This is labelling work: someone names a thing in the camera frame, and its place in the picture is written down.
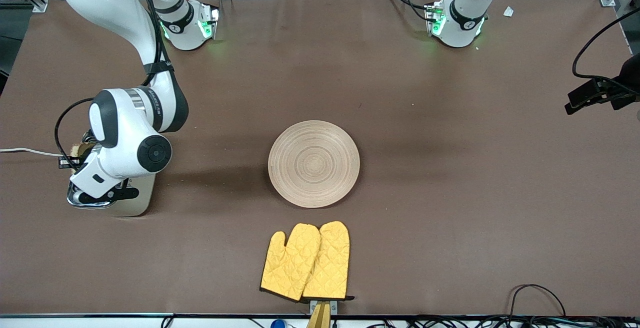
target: round beige disc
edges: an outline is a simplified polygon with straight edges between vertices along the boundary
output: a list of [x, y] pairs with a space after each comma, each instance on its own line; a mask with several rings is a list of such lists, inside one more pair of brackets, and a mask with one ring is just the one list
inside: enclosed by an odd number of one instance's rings
[[354, 187], [359, 172], [354, 140], [329, 122], [304, 121], [287, 128], [269, 154], [273, 186], [300, 207], [338, 202]]

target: oven mitt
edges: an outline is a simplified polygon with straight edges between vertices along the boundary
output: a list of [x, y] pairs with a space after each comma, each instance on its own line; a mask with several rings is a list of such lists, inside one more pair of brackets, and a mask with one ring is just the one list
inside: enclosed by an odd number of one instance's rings
[[349, 232], [342, 222], [330, 222], [320, 228], [320, 251], [302, 293], [305, 301], [353, 299], [346, 296], [349, 249]]
[[298, 223], [285, 244], [284, 232], [271, 237], [262, 272], [260, 290], [299, 301], [320, 249], [320, 232], [311, 224]]

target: black circular joint cap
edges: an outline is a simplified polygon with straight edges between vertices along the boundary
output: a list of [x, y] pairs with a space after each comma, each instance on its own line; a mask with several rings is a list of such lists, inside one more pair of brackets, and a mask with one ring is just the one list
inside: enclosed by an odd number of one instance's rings
[[161, 135], [147, 137], [137, 147], [137, 161], [149, 172], [162, 171], [170, 160], [171, 144]]

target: table surface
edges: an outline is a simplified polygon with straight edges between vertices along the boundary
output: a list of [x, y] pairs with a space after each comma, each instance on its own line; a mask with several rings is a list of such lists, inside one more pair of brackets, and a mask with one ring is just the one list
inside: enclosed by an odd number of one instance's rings
[[[217, 41], [169, 48], [190, 116], [167, 135], [174, 156], [146, 215], [76, 210], [54, 159], [0, 157], [0, 312], [306, 312], [259, 292], [270, 236], [340, 220], [356, 297], [342, 314], [503, 314], [516, 285], [537, 283], [570, 315], [637, 315], [637, 107], [563, 108], [583, 82], [573, 57], [611, 8], [495, 0], [461, 49], [390, 0], [236, 0], [222, 13]], [[616, 27], [579, 68], [615, 75], [628, 57]], [[69, 103], [143, 79], [130, 44], [51, 1], [0, 99], [2, 146], [55, 151]], [[66, 146], [86, 115], [62, 122]], [[341, 126], [361, 154], [354, 189], [325, 209], [294, 207], [267, 174], [274, 140], [307, 119]], [[559, 311], [531, 290], [515, 312]]]

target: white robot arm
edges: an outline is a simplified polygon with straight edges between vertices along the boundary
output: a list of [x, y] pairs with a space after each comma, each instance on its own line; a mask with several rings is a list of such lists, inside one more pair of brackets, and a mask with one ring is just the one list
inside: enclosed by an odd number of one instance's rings
[[429, 32], [444, 44], [464, 47], [480, 34], [492, 0], [441, 0], [427, 8]]
[[[71, 175], [73, 197], [67, 198], [78, 207], [134, 198], [114, 194], [114, 187], [128, 178], [152, 175], [167, 166], [172, 147], [159, 132], [174, 132], [182, 127], [189, 114], [187, 101], [162, 40], [156, 39], [153, 21], [139, 0], [67, 2], [87, 20], [128, 40], [147, 73], [153, 76], [148, 86], [104, 89], [93, 99], [89, 122], [97, 144]], [[207, 25], [215, 24], [208, 5], [195, 0], [153, 3], [166, 25], [178, 27], [171, 35], [177, 48], [197, 48], [212, 36], [201, 30], [201, 19]]]

